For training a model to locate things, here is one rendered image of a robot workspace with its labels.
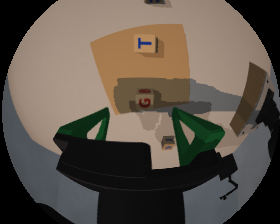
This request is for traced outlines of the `tan flat mat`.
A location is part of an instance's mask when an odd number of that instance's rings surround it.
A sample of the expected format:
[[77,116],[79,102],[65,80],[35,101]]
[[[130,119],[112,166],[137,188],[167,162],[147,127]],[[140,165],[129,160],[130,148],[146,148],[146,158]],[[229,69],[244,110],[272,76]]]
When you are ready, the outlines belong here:
[[[156,53],[134,53],[134,34],[155,34]],[[152,88],[154,108],[189,103],[190,71],[183,24],[121,30],[90,42],[115,115],[137,111],[137,88]]]

